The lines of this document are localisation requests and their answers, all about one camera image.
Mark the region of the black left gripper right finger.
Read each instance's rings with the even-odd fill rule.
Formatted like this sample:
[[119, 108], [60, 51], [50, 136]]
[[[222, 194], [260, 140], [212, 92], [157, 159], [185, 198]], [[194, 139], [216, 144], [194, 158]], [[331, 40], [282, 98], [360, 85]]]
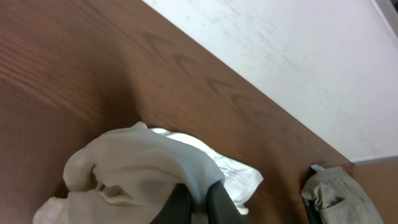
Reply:
[[206, 213], [209, 224], [246, 224], [220, 180], [207, 191]]

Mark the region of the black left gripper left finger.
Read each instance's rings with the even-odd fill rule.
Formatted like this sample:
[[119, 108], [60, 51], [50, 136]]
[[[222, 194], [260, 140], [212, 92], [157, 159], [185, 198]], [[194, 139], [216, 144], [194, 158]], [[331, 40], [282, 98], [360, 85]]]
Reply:
[[192, 196], [185, 184], [177, 184], [150, 224], [191, 224]]

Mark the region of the white t-shirt with black print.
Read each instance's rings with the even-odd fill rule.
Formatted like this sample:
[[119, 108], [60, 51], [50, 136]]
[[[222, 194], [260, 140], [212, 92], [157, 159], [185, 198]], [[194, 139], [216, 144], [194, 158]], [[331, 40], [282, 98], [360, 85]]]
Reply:
[[205, 195], [221, 182], [238, 212], [263, 178], [203, 141], [142, 122], [102, 134], [74, 153], [63, 171], [66, 198], [49, 198], [34, 223], [149, 223], [177, 184], [193, 199], [193, 223], [206, 223]]

